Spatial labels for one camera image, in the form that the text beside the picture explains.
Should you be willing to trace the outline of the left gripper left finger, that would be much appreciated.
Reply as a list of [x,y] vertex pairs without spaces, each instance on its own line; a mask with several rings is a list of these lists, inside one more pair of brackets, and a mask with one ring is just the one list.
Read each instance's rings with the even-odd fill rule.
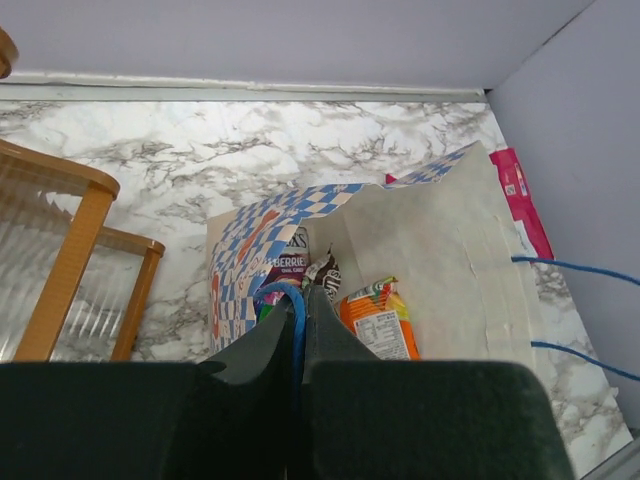
[[298,309],[280,302],[200,363],[1,368],[5,479],[281,479]]

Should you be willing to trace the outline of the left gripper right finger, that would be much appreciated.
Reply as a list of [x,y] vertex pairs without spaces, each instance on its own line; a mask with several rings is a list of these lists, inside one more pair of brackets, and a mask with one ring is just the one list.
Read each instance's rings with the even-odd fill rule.
[[527,367],[389,361],[305,290],[306,479],[570,479],[550,401]]

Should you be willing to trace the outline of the blue checkered paper bag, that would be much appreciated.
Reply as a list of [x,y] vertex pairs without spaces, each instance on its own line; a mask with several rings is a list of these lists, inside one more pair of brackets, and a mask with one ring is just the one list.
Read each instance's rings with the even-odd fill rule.
[[213,351],[256,325],[258,291],[299,229],[312,259],[334,255],[338,300],[395,279],[422,358],[508,361],[549,376],[533,265],[480,142],[388,185],[293,189],[212,218]]

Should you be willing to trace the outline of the pink snack bag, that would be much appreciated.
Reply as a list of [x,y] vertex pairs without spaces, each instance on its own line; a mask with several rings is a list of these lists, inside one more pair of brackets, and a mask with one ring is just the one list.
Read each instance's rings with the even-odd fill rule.
[[365,273],[433,273],[513,279],[514,255],[554,259],[531,190],[512,150],[474,142],[388,185],[364,185],[334,214],[345,228],[336,254]]

